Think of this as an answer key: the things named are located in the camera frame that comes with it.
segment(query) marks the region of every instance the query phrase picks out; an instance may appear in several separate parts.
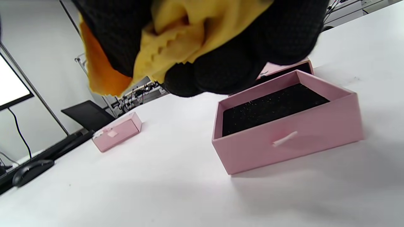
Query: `black chair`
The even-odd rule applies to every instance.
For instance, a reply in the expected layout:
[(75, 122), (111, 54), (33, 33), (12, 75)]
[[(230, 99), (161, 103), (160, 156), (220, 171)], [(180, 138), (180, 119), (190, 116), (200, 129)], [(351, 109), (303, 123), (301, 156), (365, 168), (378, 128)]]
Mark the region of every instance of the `black chair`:
[(98, 131), (115, 120), (111, 114), (90, 100), (61, 111), (89, 131)]

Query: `black sponge insert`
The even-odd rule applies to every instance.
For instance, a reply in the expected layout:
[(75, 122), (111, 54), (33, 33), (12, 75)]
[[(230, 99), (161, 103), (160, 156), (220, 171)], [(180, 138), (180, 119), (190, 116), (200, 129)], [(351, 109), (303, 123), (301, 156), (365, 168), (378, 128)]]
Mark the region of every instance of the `black sponge insert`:
[(327, 102), (329, 100), (306, 86), (296, 84), (225, 110), (222, 136), (256, 127)]

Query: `yellow cleaning cloth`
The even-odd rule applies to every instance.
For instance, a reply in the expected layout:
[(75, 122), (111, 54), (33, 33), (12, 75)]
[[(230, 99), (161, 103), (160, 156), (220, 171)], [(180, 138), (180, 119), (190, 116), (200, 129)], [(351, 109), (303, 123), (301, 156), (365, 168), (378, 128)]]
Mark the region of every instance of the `yellow cleaning cloth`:
[(133, 78), (111, 67), (87, 25), (80, 24), (90, 88), (101, 95), (122, 95), (148, 76), (164, 82), (176, 63), (193, 63), (246, 29), (273, 0), (154, 0), (153, 22), (142, 31)]

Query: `pink box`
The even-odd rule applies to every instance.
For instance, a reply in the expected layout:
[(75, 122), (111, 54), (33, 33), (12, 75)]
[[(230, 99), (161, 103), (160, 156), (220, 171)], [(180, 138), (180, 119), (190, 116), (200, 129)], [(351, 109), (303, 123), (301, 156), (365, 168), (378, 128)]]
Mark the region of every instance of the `pink box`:
[[(296, 84), (306, 86), (329, 102), (222, 136), (225, 110)], [(220, 101), (212, 144), (227, 173), (235, 174), (363, 138), (357, 94), (296, 70)]]
[(293, 65), (275, 65), (272, 63), (267, 63), (259, 74), (257, 80), (266, 79), (266, 81), (270, 79), (274, 79), (278, 76), (282, 76), (286, 73), (300, 70), (309, 74), (314, 75), (313, 66), (311, 65), (311, 61), (308, 58), (305, 58), (303, 61), (300, 61)]
[(137, 114), (131, 113), (122, 119), (117, 119), (105, 126), (93, 136), (94, 144), (101, 152), (106, 152), (110, 148), (138, 134), (142, 128)]

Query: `computer mouse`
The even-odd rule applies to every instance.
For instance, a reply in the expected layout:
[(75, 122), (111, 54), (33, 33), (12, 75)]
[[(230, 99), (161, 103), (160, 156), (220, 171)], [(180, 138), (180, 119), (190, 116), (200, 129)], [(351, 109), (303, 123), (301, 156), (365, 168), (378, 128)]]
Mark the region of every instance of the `computer mouse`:
[(55, 164), (53, 160), (39, 160), (28, 163), (19, 169), (13, 177), (13, 186), (21, 187), (30, 182)]

